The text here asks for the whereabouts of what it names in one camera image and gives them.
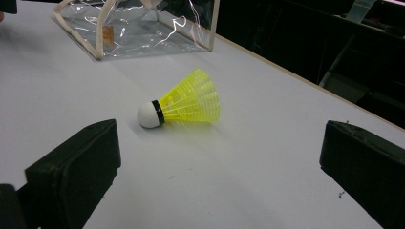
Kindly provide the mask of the transparent bag with beige trim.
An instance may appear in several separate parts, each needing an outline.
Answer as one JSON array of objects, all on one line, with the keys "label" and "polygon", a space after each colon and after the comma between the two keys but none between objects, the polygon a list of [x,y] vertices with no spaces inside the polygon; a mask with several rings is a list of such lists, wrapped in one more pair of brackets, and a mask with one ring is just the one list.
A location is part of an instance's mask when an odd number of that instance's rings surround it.
[{"label": "transparent bag with beige trim", "polygon": [[93,58],[211,51],[220,0],[62,0],[57,23]]}]

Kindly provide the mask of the yellow plastic shuttlecock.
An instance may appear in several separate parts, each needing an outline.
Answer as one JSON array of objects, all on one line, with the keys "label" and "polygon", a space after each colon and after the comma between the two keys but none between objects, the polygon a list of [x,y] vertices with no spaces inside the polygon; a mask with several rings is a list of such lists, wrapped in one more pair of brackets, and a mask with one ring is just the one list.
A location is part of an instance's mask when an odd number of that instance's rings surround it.
[{"label": "yellow plastic shuttlecock", "polygon": [[139,107],[138,122],[156,128],[167,121],[216,122],[221,104],[215,84],[207,72],[196,69],[162,98]]}]

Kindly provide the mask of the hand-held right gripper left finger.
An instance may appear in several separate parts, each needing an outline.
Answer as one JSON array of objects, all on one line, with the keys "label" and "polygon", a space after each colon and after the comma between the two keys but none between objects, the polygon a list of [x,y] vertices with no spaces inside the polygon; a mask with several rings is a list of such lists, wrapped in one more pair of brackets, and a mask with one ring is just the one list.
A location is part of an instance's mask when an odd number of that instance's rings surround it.
[{"label": "hand-held right gripper left finger", "polygon": [[25,170],[29,229],[82,229],[121,165],[117,122],[80,130]]}]

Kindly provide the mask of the black metal stand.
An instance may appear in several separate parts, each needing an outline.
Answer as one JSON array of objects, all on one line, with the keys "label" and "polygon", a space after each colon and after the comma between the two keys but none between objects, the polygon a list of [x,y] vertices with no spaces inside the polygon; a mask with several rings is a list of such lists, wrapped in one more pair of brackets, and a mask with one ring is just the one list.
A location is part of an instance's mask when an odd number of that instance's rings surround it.
[{"label": "black metal stand", "polygon": [[319,85],[355,104],[375,93],[401,97],[405,41],[390,35],[351,36]]}]

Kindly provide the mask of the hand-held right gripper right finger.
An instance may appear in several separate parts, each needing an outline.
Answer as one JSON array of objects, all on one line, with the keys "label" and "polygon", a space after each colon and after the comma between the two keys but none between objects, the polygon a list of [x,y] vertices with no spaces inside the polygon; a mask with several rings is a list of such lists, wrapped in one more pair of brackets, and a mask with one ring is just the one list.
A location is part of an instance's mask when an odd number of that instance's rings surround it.
[{"label": "hand-held right gripper right finger", "polygon": [[330,120],[319,163],[381,227],[405,229],[405,149]]}]

